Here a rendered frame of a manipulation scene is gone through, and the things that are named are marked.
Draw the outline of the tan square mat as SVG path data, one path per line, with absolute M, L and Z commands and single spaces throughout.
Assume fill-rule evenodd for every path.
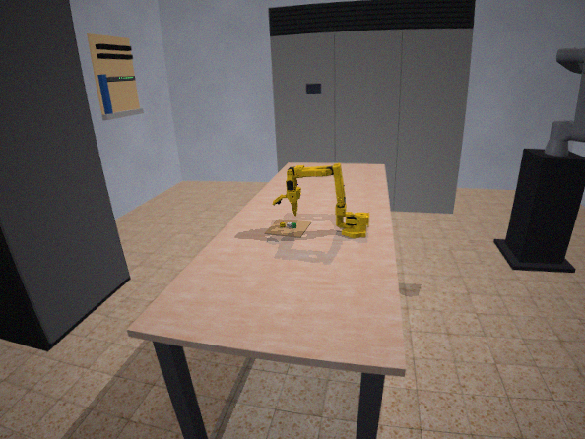
M 280 222 L 284 222 L 286 227 L 281 228 Z M 287 223 L 291 222 L 296 223 L 296 228 L 287 227 Z M 270 228 L 265 232 L 265 234 L 272 234 L 272 235 L 281 235 L 281 236 L 289 236 L 289 237 L 298 237 L 301 238 L 305 231 L 310 226 L 311 221 L 301 221 L 301 220 L 291 220 L 291 219 L 277 219 Z

